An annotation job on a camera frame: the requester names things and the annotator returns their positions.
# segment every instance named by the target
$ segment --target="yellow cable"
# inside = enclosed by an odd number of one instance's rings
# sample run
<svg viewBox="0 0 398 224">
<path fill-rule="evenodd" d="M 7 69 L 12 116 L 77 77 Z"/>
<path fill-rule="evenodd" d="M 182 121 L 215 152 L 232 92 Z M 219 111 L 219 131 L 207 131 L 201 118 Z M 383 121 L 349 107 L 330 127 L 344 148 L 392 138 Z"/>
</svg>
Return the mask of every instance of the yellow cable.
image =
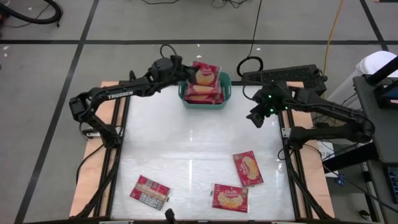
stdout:
<svg viewBox="0 0 398 224">
<path fill-rule="evenodd" d="M 325 63 L 323 64 L 323 75 L 326 74 L 326 67 L 328 65 L 328 52 L 329 52 L 330 41 L 331 41 L 331 38 L 333 37 L 333 33 L 335 32 L 336 23 L 337 23 L 338 17 L 340 16 L 341 9 L 343 8 L 343 3 L 344 3 L 344 0 L 341 0 L 340 5 L 338 6 L 335 21 L 333 22 L 333 27 L 331 27 L 331 31 L 329 34 L 328 44 L 326 45 L 326 52 L 325 52 Z"/>
</svg>

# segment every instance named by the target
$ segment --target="black floor stripe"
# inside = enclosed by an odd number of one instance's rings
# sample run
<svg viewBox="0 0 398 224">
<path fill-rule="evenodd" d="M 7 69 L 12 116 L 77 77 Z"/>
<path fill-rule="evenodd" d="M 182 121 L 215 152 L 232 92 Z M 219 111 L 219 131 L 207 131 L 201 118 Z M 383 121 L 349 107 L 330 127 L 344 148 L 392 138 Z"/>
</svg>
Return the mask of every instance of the black floor stripe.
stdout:
<svg viewBox="0 0 398 224">
<path fill-rule="evenodd" d="M 377 40 L 380 42 L 381 49 L 388 51 L 388 47 L 383 39 L 383 36 L 380 33 L 379 28 L 376 25 L 376 21 L 374 20 L 372 13 L 366 4 L 365 0 L 359 0 L 361 2 L 362 8 L 365 11 L 366 17 L 368 18 L 369 23 L 373 29 L 374 35 L 376 35 Z"/>
<path fill-rule="evenodd" d="M 22 202 L 19 207 L 14 224 L 23 223 L 23 221 L 25 219 L 30 201 L 32 200 L 32 196 L 33 196 L 34 190 L 37 185 L 37 181 L 39 180 L 40 173 L 41 173 L 43 165 L 44 165 L 45 158 L 47 157 L 47 153 L 49 151 L 49 147 L 50 147 L 50 144 L 51 144 L 54 132 L 55 132 L 55 128 L 57 127 L 57 123 L 58 123 L 60 115 L 61 115 L 62 107 L 66 100 L 67 93 L 68 93 L 70 84 L 72 82 L 73 75 L 76 70 L 76 66 L 78 64 L 78 61 L 79 61 L 79 58 L 81 55 L 81 51 L 83 50 L 84 40 L 87 38 L 88 30 L 90 28 L 91 22 L 93 21 L 93 17 L 94 17 L 94 13 L 95 13 L 97 5 L 98 5 L 98 1 L 99 0 L 93 1 L 93 5 L 91 7 L 89 16 L 88 16 L 86 24 L 85 24 L 85 28 L 83 29 L 83 33 L 80 38 L 80 43 L 78 44 L 78 46 L 76 48 L 75 55 L 73 56 L 73 60 L 70 65 L 68 75 L 63 84 L 61 94 L 58 99 L 57 106 L 55 107 L 55 111 L 52 116 L 49 129 L 47 130 L 47 134 L 45 135 L 43 145 L 42 145 L 42 148 L 39 153 L 39 158 L 36 161 L 36 165 L 34 167 L 32 176 L 30 177 L 29 184 L 26 188 L 24 198 L 22 199 Z"/>
<path fill-rule="evenodd" d="M 79 40 L 0 40 L 0 44 L 79 44 Z"/>
<path fill-rule="evenodd" d="M 0 44 L 79 44 L 80 40 L 0 40 Z M 255 40 L 262 45 L 326 45 L 327 40 Z M 251 44 L 251 40 L 84 40 L 84 44 L 153 45 L 153 44 Z M 377 45 L 378 40 L 332 40 L 331 45 Z"/>
<path fill-rule="evenodd" d="M 398 40 L 385 40 L 387 45 L 398 45 Z"/>
<path fill-rule="evenodd" d="M 149 45 L 149 44 L 251 44 L 252 40 L 86 40 L 85 44 Z M 327 40 L 255 40 L 262 45 L 326 45 Z M 377 40 L 332 40 L 331 45 L 376 45 Z"/>
</svg>

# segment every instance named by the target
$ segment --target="gray floor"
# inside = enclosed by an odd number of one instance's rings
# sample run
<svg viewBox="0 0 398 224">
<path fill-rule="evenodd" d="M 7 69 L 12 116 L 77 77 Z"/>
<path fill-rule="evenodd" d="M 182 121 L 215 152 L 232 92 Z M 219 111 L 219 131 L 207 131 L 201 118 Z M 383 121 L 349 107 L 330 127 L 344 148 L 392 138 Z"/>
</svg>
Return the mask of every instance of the gray floor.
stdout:
<svg viewBox="0 0 398 224">
<path fill-rule="evenodd" d="M 33 184 L 35 189 L 30 205 L 26 214 L 22 212 L 20 217 L 25 222 L 68 217 L 75 190 L 75 171 L 85 148 L 85 142 L 77 131 L 78 124 L 72 120 L 67 105 L 70 97 L 99 85 L 103 80 L 125 80 L 131 69 L 138 76 L 144 74 L 148 66 L 160 57 L 161 41 L 138 40 L 190 40 L 189 44 L 174 44 L 185 63 L 201 57 L 204 62 L 221 65 L 233 80 L 239 80 L 236 66 L 247 56 L 250 45 L 244 44 L 247 42 L 224 44 L 224 40 L 251 39 L 259 4 L 257 0 L 249 0 L 239 9 L 230 5 L 214 9 L 211 0 L 181 0 L 175 4 L 154 6 L 138 0 L 99 0 L 92 23 L 87 26 L 88 33 L 82 35 L 93 3 L 98 0 L 58 2 L 65 11 L 59 28 L 54 24 L 32 24 L 19 29 L 0 27 L 0 102 L 3 105 L 0 110 L 0 126 L 3 128 L 0 173 L 4 177 L 0 184 L 0 217 L 3 223 L 13 223 L 16 219 L 42 148 L 48 148 L 48 154 L 37 185 Z M 372 0 L 366 0 L 366 3 L 388 49 L 398 54 L 398 45 L 388 45 L 394 43 L 389 40 L 398 40 L 398 3 L 378 4 Z M 9 6 L 35 17 L 46 4 L 39 0 L 11 0 Z M 303 42 L 289 40 L 327 40 L 338 4 L 339 1 L 330 0 L 264 0 L 256 40 L 286 41 L 255 44 L 252 55 L 262 57 L 265 69 L 311 63 L 323 68 L 325 45 L 316 42 L 304 45 Z M 52 14 L 53 9 L 50 8 L 42 17 Z M 13 17 L 5 22 L 12 26 L 24 23 Z M 345 2 L 333 39 L 373 42 L 358 41 L 354 45 L 330 47 L 326 96 L 355 70 L 355 65 L 363 57 L 381 50 L 382 44 L 374 44 L 377 37 L 357 0 Z M 110 40 L 137 41 L 118 45 Z M 243 70 L 257 70 L 257 66 L 249 62 Z M 66 88 L 65 102 L 59 102 L 67 77 L 72 78 L 72 82 L 69 89 Z M 62 109 L 59 119 L 54 113 L 57 103 Z M 48 132 L 52 120 L 56 124 L 53 136 L 51 131 Z M 44 144 L 46 134 L 50 140 L 49 147 Z M 357 207 L 341 209 L 345 208 L 341 205 L 347 205 L 351 198 L 356 198 L 356 195 L 332 194 L 337 217 L 353 219 L 349 214 Z"/>
</svg>

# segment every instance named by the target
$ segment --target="brand logo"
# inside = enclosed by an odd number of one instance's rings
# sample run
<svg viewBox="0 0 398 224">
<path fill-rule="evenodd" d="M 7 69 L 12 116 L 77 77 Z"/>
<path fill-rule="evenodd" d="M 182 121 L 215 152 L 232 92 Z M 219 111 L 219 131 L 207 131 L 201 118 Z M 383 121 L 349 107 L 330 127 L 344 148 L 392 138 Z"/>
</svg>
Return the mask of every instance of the brand logo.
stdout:
<svg viewBox="0 0 398 224">
<path fill-rule="evenodd" d="M 237 197 L 239 196 L 238 192 L 236 190 L 225 190 L 225 194 L 229 198 Z"/>
<path fill-rule="evenodd" d="M 240 171 L 242 171 L 242 173 L 244 174 L 244 175 L 247 175 L 248 173 L 249 173 L 249 170 L 248 170 L 248 168 L 245 166 L 245 164 L 243 164 L 243 163 L 241 163 L 241 165 L 240 165 Z"/>
<path fill-rule="evenodd" d="M 115 98 L 120 98 L 120 97 L 124 97 L 124 96 L 131 96 L 133 94 L 134 94 L 133 91 L 117 93 L 117 94 L 108 95 L 108 99 L 115 99 Z"/>
<path fill-rule="evenodd" d="M 213 74 L 213 71 L 211 70 L 211 68 L 202 68 L 201 73 L 203 75 L 211 75 L 211 74 Z"/>
</svg>

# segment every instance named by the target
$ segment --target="wooden board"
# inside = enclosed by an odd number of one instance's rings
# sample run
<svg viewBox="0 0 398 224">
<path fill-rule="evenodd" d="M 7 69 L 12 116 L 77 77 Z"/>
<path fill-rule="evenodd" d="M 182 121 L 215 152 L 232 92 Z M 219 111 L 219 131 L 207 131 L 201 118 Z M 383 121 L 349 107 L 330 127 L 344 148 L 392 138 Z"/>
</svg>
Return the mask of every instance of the wooden board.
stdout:
<svg viewBox="0 0 398 224">
<path fill-rule="evenodd" d="M 116 85 L 118 82 L 103 82 L 102 86 Z M 303 87 L 301 82 L 289 82 L 288 85 Z M 121 116 L 123 112 L 124 100 L 121 102 L 118 115 L 118 124 L 121 122 Z M 96 113 L 105 123 L 110 123 L 112 119 L 112 113 L 114 108 L 114 101 L 104 102 Z M 296 126 L 302 126 L 304 128 L 311 128 L 312 118 L 310 113 L 304 113 L 299 111 L 293 111 L 294 123 Z M 289 122 L 287 119 L 287 114 L 284 113 L 285 127 L 289 127 Z M 85 157 L 93 152 L 98 146 L 100 146 L 101 140 L 99 138 L 94 138 L 88 141 L 86 146 Z M 309 141 L 306 144 L 318 148 L 316 141 Z M 79 182 L 76 187 L 75 197 L 73 199 L 72 208 L 70 215 L 76 215 L 79 213 L 84 206 L 90 201 L 91 197 L 94 195 L 98 188 L 100 181 L 100 175 L 102 170 L 102 165 L 104 161 L 105 150 L 99 151 L 92 158 L 88 159 L 86 163 L 82 166 L 80 171 Z M 328 186 L 326 183 L 325 173 L 323 171 L 322 160 L 319 153 L 308 146 L 304 146 L 301 149 L 301 157 L 303 163 L 303 169 L 305 178 L 307 181 L 308 190 L 311 192 L 315 200 L 320 206 L 329 214 L 334 217 L 333 207 L 331 205 L 330 194 Z M 300 214 L 302 218 L 305 218 L 305 207 L 302 198 L 301 191 L 296 187 L 298 195 L 298 205 L 300 209 Z M 100 215 L 105 214 L 106 202 L 108 201 L 109 188 L 104 193 L 103 205 L 101 206 Z"/>
<path fill-rule="evenodd" d="M 117 85 L 119 82 L 103 82 L 101 86 Z M 96 115 L 101 118 L 105 123 L 109 124 L 112 121 L 113 109 L 115 100 L 105 101 L 99 106 Z M 91 154 L 95 149 L 102 145 L 100 138 L 93 138 L 87 142 L 84 158 Z M 81 212 L 85 205 L 90 201 L 94 193 L 97 191 L 102 165 L 105 157 L 105 148 L 100 149 L 96 154 L 89 158 L 80 169 L 80 177 L 76 186 L 75 196 L 73 198 L 72 207 L 70 209 L 70 216 L 74 216 Z M 103 198 L 108 198 L 109 191 L 104 193 Z M 106 206 L 101 206 L 101 214 L 104 214 Z"/>
<path fill-rule="evenodd" d="M 288 82 L 287 84 L 289 86 L 303 87 L 301 82 Z M 313 123 L 310 113 L 293 110 L 292 114 L 294 125 L 301 126 L 303 128 L 312 128 Z M 284 123 L 285 127 L 289 127 L 287 112 L 284 112 Z M 308 141 L 305 144 L 318 149 L 318 144 L 315 140 Z M 335 213 L 331 204 L 328 184 L 326 182 L 325 172 L 323 171 L 322 160 L 319 156 L 319 153 L 311 147 L 304 146 L 300 150 L 300 154 L 303 163 L 305 180 L 307 182 L 307 189 L 310 191 L 319 205 L 324 209 L 324 211 L 331 217 L 334 217 Z M 306 218 L 303 195 L 297 186 L 296 189 L 301 217 Z M 315 212 L 313 211 L 312 213 L 313 217 L 316 218 L 317 215 Z"/>
</svg>

